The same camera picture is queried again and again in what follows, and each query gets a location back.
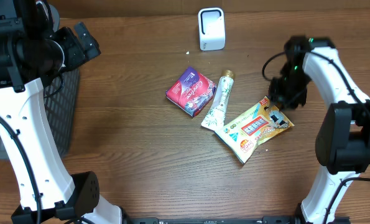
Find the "red purple tissue pack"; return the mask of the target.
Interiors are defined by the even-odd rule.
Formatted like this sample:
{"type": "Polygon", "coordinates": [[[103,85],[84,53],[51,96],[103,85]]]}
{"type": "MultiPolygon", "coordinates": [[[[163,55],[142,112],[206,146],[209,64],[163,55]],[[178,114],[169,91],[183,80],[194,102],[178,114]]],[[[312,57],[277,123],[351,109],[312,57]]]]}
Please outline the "red purple tissue pack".
{"type": "Polygon", "coordinates": [[[215,90],[213,81],[188,67],[165,94],[172,103],[195,117],[212,99],[215,90]]]}

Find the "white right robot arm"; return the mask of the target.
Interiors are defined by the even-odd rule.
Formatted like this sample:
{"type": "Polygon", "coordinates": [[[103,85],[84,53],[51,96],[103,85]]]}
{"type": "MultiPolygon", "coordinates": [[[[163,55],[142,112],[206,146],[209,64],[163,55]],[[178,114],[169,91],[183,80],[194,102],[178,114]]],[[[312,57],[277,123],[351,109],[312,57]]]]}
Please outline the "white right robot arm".
{"type": "Polygon", "coordinates": [[[327,37],[292,36],[281,53],[287,59],[279,78],[271,78],[268,97],[281,110],[304,106],[307,85],[314,82],[327,107],[315,140],[320,164],[308,195],[295,214],[263,217],[272,223],[349,223],[335,212],[349,186],[370,165],[370,97],[361,91],[327,37]]]}

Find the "yellow snack bag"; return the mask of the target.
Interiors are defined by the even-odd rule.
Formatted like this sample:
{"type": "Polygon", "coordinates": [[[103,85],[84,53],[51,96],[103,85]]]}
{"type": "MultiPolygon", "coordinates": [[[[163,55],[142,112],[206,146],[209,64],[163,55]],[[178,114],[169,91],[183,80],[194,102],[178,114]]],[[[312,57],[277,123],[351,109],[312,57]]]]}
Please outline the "yellow snack bag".
{"type": "Polygon", "coordinates": [[[245,164],[258,146],[293,126],[288,117],[263,97],[253,107],[233,119],[215,134],[245,164]]]}

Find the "white barcode scanner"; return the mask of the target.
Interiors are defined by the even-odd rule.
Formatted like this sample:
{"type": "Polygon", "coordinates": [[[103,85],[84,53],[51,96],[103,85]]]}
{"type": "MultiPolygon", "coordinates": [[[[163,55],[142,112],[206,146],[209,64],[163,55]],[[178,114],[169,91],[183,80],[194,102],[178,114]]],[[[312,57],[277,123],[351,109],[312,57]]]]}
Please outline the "white barcode scanner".
{"type": "Polygon", "coordinates": [[[225,47],[226,32],[224,12],[219,7],[209,7],[198,12],[201,51],[221,50],[225,47]]]}

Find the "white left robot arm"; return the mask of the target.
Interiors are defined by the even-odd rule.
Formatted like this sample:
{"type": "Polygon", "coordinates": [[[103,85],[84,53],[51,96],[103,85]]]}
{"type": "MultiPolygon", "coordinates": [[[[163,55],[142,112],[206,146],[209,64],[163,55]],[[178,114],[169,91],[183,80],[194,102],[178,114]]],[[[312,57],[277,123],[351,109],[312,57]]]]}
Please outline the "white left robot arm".
{"type": "Polygon", "coordinates": [[[47,1],[0,1],[0,137],[19,185],[13,223],[115,223],[94,172],[69,174],[57,150],[44,88],[100,55],[83,23],[59,26],[47,1]]]}

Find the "grey plastic mesh basket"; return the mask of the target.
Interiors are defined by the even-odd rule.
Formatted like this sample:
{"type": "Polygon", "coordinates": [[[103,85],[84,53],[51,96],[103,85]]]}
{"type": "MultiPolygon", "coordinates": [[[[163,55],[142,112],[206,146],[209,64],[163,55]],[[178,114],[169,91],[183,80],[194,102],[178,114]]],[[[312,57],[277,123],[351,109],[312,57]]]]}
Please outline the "grey plastic mesh basket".
{"type": "Polygon", "coordinates": [[[60,156],[70,148],[78,68],[62,72],[64,55],[52,36],[61,29],[56,9],[47,1],[0,1],[0,88],[28,90],[40,79],[45,112],[60,156]]]}

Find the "white tube gold cap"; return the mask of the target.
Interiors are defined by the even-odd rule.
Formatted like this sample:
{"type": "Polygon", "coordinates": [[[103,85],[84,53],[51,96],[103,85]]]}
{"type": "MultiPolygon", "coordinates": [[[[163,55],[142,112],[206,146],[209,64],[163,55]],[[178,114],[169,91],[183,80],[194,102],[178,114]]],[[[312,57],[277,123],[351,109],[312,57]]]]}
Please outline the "white tube gold cap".
{"type": "Polygon", "coordinates": [[[231,70],[223,70],[211,108],[201,123],[202,127],[216,131],[224,126],[226,110],[234,78],[234,72],[231,70]]]}

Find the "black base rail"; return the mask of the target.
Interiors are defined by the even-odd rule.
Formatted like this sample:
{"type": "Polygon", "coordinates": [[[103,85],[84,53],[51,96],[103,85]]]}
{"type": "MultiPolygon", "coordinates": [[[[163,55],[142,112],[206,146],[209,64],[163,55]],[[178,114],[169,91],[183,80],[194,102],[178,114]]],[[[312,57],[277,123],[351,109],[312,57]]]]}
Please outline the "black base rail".
{"type": "Polygon", "coordinates": [[[296,224],[303,223],[298,217],[267,216],[252,219],[158,219],[158,218],[127,218],[123,223],[131,224],[296,224]]]}

